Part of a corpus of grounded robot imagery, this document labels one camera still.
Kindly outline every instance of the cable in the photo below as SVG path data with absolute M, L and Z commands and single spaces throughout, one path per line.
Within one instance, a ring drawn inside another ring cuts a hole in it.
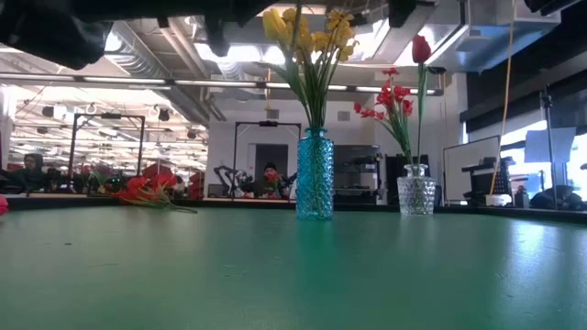
M 497 169 L 499 167 L 500 162 L 500 155 L 502 154 L 502 138 L 505 134 L 505 119 L 507 118 L 507 109 L 509 105 L 510 99 L 510 75 L 512 73 L 512 44 L 514 43 L 514 21 L 516 15 L 516 1 L 512 0 L 512 7 L 514 8 L 512 13 L 512 21 L 510 22 L 510 40 L 509 45 L 507 46 L 507 71 L 505 74 L 505 98 L 504 98 L 504 118 L 502 119 L 502 134 L 499 136 L 499 146 L 497 147 L 497 157 L 495 158 L 495 166 L 493 167 L 493 177 L 492 177 L 492 189 L 489 191 L 489 194 L 493 194 L 493 189 L 495 188 L 495 177 L 497 176 Z

